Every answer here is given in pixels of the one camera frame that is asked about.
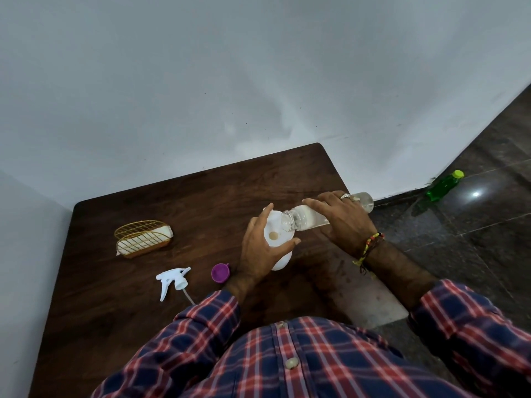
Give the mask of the person's right hand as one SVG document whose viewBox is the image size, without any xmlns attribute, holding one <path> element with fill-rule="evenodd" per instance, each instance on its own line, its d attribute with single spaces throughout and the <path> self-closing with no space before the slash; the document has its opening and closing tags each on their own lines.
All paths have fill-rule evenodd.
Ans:
<svg viewBox="0 0 531 398">
<path fill-rule="evenodd" d="M 343 198 L 344 194 L 343 191 L 324 192 L 316 199 L 305 198 L 302 203 L 329 221 L 329 226 L 321 227 L 321 231 L 331 242 L 354 259 L 359 259 L 367 240 L 377 230 L 360 202 Z"/>
</svg>

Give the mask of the person's left hand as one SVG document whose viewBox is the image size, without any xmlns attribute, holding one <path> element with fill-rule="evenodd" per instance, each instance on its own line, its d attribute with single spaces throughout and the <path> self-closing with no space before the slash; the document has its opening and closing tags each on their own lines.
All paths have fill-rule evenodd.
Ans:
<svg viewBox="0 0 531 398">
<path fill-rule="evenodd" d="M 269 245 L 264 237 L 264 228 L 274 204 L 267 205 L 258 217 L 251 218 L 242 242 L 241 260 L 236 273 L 251 274 L 259 282 L 271 272 L 276 262 L 284 255 L 270 255 Z"/>
</svg>

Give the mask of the white plastic spray bottle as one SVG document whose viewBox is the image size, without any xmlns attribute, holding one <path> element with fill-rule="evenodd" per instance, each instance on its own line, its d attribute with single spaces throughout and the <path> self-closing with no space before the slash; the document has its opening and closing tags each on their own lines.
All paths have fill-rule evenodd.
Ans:
<svg viewBox="0 0 531 398">
<path fill-rule="evenodd" d="M 294 230 L 286 230 L 290 229 L 290 227 L 283 224 L 285 222 L 283 220 L 284 217 L 285 216 L 281 211 L 272 210 L 269 213 L 267 224 L 264 228 L 264 237 L 270 247 L 279 247 L 294 237 Z M 271 270 L 280 271 L 286 267 L 291 260 L 292 254 L 293 252 L 289 252 L 288 254 L 284 255 L 276 262 L 275 266 Z"/>
</svg>

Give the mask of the clear plastic water bottle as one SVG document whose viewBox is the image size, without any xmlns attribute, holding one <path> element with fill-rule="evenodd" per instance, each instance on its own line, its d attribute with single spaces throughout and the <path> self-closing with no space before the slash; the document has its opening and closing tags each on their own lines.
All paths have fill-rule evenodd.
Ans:
<svg viewBox="0 0 531 398">
<path fill-rule="evenodd" d="M 358 202 L 366 213 L 371 213 L 374 209 L 374 200 L 372 196 L 366 192 L 355 194 L 344 193 L 340 199 Z M 284 211 L 283 214 L 285 216 L 283 218 L 285 221 L 283 224 L 290 227 L 290 229 L 286 229 L 287 231 L 306 231 L 329 224 L 328 219 L 324 215 L 316 212 L 305 204 Z"/>
</svg>

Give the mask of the person's left forearm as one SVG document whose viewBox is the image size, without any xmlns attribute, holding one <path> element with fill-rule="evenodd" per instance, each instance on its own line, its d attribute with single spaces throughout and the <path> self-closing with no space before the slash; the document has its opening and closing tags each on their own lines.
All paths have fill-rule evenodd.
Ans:
<svg viewBox="0 0 531 398">
<path fill-rule="evenodd" d="M 239 305 L 242 305 L 258 282 L 259 279 L 257 277 L 241 272 L 232 275 L 223 289 L 234 296 Z"/>
</svg>

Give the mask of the person's right forearm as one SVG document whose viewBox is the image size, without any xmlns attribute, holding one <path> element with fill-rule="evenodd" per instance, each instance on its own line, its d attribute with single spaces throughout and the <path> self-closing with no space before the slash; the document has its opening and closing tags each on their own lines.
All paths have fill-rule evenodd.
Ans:
<svg viewBox="0 0 531 398">
<path fill-rule="evenodd" d="M 411 312 L 439 281 L 392 243 L 379 238 L 363 265 Z"/>
</svg>

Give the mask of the dark wooden table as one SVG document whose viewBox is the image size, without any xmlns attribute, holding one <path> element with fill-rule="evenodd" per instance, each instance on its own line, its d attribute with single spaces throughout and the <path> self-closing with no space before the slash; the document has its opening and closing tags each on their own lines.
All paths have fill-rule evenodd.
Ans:
<svg viewBox="0 0 531 398">
<path fill-rule="evenodd" d="M 270 202 L 279 211 L 303 198 L 344 190 L 321 144 L 189 174 L 79 202 L 70 227 L 43 332 L 29 398 L 85 398 L 189 305 L 173 287 L 160 302 L 156 274 L 191 267 L 195 302 L 220 289 L 217 263 L 237 264 L 250 218 Z M 116 256 L 114 232 L 158 220 L 174 237 L 132 259 Z M 237 336 L 298 316 L 375 328 L 407 316 L 377 279 L 317 229 L 299 234 L 288 265 L 271 272 L 242 306 Z"/>
</svg>

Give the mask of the plaid shirt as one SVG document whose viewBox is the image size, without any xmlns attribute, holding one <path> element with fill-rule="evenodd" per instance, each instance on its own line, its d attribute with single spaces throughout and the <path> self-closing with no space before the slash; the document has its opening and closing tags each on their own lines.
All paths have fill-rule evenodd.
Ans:
<svg viewBox="0 0 531 398">
<path fill-rule="evenodd" d="M 91 398 L 531 398 L 531 334 L 488 298 L 438 281 L 408 321 L 463 387 L 369 330 L 320 317 L 256 328 L 229 345 L 240 307 L 219 290 L 179 313 Z"/>
</svg>

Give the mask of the white spray trigger head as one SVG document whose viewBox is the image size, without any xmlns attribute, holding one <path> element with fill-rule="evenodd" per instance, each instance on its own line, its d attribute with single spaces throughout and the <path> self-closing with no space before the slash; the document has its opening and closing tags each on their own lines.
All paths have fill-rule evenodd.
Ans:
<svg viewBox="0 0 531 398">
<path fill-rule="evenodd" d="M 168 288 L 173 283 L 175 289 L 183 291 L 184 295 L 192 305 L 196 304 L 185 290 L 188 286 L 188 281 L 185 278 L 185 275 L 189 273 L 190 270 L 191 267 L 174 268 L 156 275 L 156 280 L 160 281 L 162 284 L 160 302 L 164 301 L 168 292 Z"/>
</svg>

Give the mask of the white paper napkins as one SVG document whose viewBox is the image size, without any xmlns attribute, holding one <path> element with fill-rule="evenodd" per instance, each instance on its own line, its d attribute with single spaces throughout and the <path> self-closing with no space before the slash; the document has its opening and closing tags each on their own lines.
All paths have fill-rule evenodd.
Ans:
<svg viewBox="0 0 531 398">
<path fill-rule="evenodd" d="M 173 231 L 169 226 L 134 232 L 118 239 L 116 255 L 133 257 L 133 255 L 139 255 L 144 250 L 162 248 L 169 243 L 173 236 Z"/>
</svg>

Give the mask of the green bottle with yellow cap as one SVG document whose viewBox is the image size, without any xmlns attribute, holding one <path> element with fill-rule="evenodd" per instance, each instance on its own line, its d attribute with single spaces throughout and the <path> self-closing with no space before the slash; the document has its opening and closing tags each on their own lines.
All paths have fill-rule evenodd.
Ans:
<svg viewBox="0 0 531 398">
<path fill-rule="evenodd" d="M 426 193 L 427 198 L 431 202 L 441 200 L 448 192 L 454 189 L 465 177 L 465 174 L 461 170 L 454 170 L 451 174 L 445 176 L 441 180 L 438 180 L 432 185 Z"/>
</svg>

